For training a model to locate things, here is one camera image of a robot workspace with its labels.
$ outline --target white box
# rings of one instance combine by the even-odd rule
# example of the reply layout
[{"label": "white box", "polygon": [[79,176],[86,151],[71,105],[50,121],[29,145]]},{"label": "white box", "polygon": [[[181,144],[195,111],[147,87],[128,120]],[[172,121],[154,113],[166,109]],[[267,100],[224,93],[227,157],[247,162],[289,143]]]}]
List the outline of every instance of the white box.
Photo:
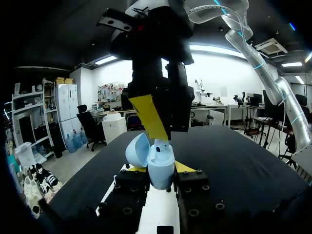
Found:
[{"label": "white box", "polygon": [[109,144],[117,136],[127,132],[127,124],[125,117],[116,119],[104,119],[102,122],[106,143]]},{"label": "white box", "polygon": [[25,142],[14,150],[15,155],[19,158],[21,166],[29,168],[31,165],[35,165],[35,157],[31,150],[31,143]]}]

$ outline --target yellow tape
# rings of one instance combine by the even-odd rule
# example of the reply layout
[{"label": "yellow tape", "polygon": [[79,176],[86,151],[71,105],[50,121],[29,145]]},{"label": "yellow tape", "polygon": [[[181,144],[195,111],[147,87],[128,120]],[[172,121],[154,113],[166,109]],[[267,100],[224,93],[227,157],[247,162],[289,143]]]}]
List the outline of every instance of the yellow tape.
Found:
[{"label": "yellow tape", "polygon": [[145,167],[133,167],[133,168],[127,169],[127,171],[130,171],[130,172],[135,172],[135,171],[146,172],[146,168]]},{"label": "yellow tape", "polygon": [[137,110],[137,116],[140,118],[144,128],[150,138],[168,140],[165,128],[157,113],[153,103],[152,95],[133,97],[129,99]]},{"label": "yellow tape", "polygon": [[[178,162],[178,161],[175,161],[175,167],[176,167],[176,170],[178,173],[181,173],[181,172],[196,172],[196,170],[188,167],[188,166],[185,166],[184,164]],[[143,167],[143,168],[140,168],[140,167],[133,167],[133,168],[130,168],[130,169],[127,169],[127,171],[131,171],[131,172],[135,172],[135,171],[139,171],[139,172],[146,172],[146,168]]]},{"label": "yellow tape", "polygon": [[176,168],[176,171],[178,173],[180,173],[180,172],[196,172],[196,170],[194,170],[190,167],[187,167],[178,161],[175,161],[175,168]]}]

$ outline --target desk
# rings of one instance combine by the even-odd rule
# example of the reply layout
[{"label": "desk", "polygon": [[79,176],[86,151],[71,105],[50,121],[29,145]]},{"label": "desk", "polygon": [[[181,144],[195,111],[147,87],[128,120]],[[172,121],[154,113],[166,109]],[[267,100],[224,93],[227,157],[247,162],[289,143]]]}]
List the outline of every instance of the desk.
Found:
[{"label": "desk", "polygon": [[[104,147],[55,194],[51,208],[63,218],[87,206],[95,210],[113,176],[126,163],[126,147],[142,132],[125,132]],[[272,153],[225,126],[192,127],[187,134],[172,132],[170,144],[177,161],[207,174],[212,198],[224,200],[228,215],[272,211],[283,199],[309,187]],[[39,222],[49,224],[45,213]]]},{"label": "desk", "polygon": [[225,105],[206,105],[206,106],[192,106],[191,111],[219,111],[224,113],[223,123],[226,125],[226,114],[227,114],[228,106]]},{"label": "desk", "polygon": [[[253,117],[257,117],[257,110],[264,110],[265,108],[260,107],[260,106],[248,106],[248,105],[243,105],[243,107],[247,108],[244,134],[253,138],[252,135],[259,134],[259,129],[255,129],[251,127],[251,123],[253,121],[252,110],[253,110]],[[248,118],[248,109],[250,109],[250,118]]]},{"label": "desk", "polygon": [[[264,130],[264,125],[268,125],[269,126],[269,129],[268,129],[268,133],[267,133],[267,137],[265,139],[265,142],[264,142],[264,145],[263,145],[263,148],[267,148],[267,145],[268,145],[268,137],[269,137],[269,133],[270,133],[270,128],[275,128],[279,131],[282,131],[282,126],[279,125],[276,121],[272,121],[272,120],[263,120],[261,118],[258,118],[258,117],[254,117],[253,118],[255,120],[255,122],[257,122],[260,126],[260,124],[262,124],[262,128],[261,128],[261,137],[260,137],[260,142],[259,142],[259,145],[261,145],[261,141],[262,141],[262,136],[263,136],[263,130]],[[283,132],[288,134],[288,135],[293,135],[293,130],[292,129],[289,129],[289,128],[285,128],[283,129]]]}]

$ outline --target computer monitor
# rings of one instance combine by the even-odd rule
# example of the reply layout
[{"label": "computer monitor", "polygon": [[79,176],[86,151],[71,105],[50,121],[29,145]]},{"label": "computer monitor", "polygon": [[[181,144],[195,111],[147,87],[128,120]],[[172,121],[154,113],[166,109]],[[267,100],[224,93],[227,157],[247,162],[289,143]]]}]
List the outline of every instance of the computer monitor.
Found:
[{"label": "computer monitor", "polygon": [[259,104],[262,103],[261,94],[251,94],[249,97],[251,106],[259,106]]},{"label": "computer monitor", "polygon": [[[270,117],[275,121],[283,121],[284,120],[284,104],[281,104],[280,106],[276,105],[274,106],[265,90],[263,90],[263,98],[264,98],[264,105],[265,105],[265,116]],[[285,123],[289,126],[290,121],[286,115]]]},{"label": "computer monitor", "polygon": [[124,88],[122,90],[122,94],[120,95],[121,97],[121,106],[122,106],[122,110],[133,110],[133,105],[132,103],[129,101],[128,98],[128,88]]}]

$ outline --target air conditioner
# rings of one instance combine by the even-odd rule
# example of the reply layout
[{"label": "air conditioner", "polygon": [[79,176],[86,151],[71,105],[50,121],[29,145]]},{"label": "air conditioner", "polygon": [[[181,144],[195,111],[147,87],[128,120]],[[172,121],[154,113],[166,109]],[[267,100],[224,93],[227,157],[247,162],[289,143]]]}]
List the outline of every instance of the air conditioner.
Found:
[{"label": "air conditioner", "polygon": [[256,50],[261,50],[267,55],[276,54],[280,52],[284,52],[285,54],[288,51],[274,38],[271,38],[263,43],[260,43],[255,46]]}]

